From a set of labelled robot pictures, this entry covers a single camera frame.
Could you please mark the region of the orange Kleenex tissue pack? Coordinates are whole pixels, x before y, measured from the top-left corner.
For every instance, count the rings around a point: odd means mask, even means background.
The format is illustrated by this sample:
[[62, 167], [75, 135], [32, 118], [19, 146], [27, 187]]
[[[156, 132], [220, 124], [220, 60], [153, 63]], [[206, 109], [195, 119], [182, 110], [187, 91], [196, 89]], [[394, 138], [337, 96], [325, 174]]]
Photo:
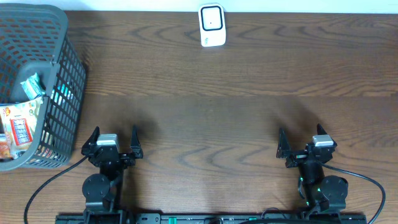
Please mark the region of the orange Kleenex tissue pack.
[[10, 147], [5, 134], [0, 134], [0, 159], [10, 159]]

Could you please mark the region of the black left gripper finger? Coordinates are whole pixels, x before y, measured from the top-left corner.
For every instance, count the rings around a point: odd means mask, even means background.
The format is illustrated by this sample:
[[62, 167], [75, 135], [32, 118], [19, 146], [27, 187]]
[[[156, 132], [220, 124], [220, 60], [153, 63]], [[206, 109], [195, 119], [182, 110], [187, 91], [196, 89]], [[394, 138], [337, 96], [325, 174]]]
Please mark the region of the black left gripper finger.
[[142, 159], [144, 157], [143, 150], [142, 150], [141, 144], [140, 144], [138, 136], [137, 136], [137, 127], [136, 126], [132, 127], [130, 148], [131, 148], [132, 153], [134, 154], [134, 157], [136, 159]]
[[99, 135], [100, 135], [100, 128], [97, 126], [95, 127], [94, 131], [92, 132], [88, 140], [82, 146], [82, 149], [91, 149], [92, 146], [95, 146]]

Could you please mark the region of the large wet wipes pack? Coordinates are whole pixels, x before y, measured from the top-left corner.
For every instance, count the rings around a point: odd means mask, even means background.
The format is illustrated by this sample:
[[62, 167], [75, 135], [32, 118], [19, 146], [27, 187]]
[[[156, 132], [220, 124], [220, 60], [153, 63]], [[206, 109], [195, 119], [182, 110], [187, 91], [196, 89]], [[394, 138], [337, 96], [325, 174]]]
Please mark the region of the large wet wipes pack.
[[27, 78], [27, 80], [20, 82], [20, 84], [30, 100], [45, 95], [45, 91], [40, 84], [40, 78], [37, 73]]

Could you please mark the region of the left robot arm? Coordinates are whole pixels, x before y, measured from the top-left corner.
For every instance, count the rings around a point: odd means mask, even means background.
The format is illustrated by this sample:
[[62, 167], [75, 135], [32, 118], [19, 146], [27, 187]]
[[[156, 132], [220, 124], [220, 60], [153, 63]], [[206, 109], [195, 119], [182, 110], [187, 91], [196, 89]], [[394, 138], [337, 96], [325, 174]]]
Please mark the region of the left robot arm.
[[82, 155], [99, 168], [99, 172], [89, 176], [82, 186], [86, 206], [84, 223], [136, 222], [134, 215], [120, 206], [124, 170], [143, 158], [135, 126], [132, 128], [130, 148], [131, 152], [121, 153], [118, 135], [101, 134], [99, 127], [82, 146]]

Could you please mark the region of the yellow snack chip bag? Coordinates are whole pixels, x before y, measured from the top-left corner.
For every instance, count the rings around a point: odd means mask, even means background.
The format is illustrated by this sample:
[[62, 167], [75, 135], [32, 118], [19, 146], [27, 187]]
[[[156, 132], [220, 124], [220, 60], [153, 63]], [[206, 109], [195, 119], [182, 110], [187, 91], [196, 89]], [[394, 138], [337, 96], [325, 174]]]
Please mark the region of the yellow snack chip bag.
[[1, 105], [1, 134], [10, 147], [10, 159], [17, 159], [33, 143], [42, 97], [16, 104]]

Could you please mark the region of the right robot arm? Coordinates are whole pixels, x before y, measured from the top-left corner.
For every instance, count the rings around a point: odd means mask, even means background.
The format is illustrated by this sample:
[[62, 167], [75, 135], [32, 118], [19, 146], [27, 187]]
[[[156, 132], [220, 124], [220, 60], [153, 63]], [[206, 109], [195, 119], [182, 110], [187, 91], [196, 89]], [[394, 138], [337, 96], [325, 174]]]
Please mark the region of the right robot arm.
[[339, 215], [346, 208], [348, 181], [336, 175], [324, 174], [323, 168], [330, 161], [337, 143], [317, 125], [317, 134], [302, 150], [294, 150], [282, 128], [276, 157], [285, 159], [287, 168], [299, 170], [298, 192], [306, 200], [308, 209], [302, 218], [311, 219], [317, 215]]

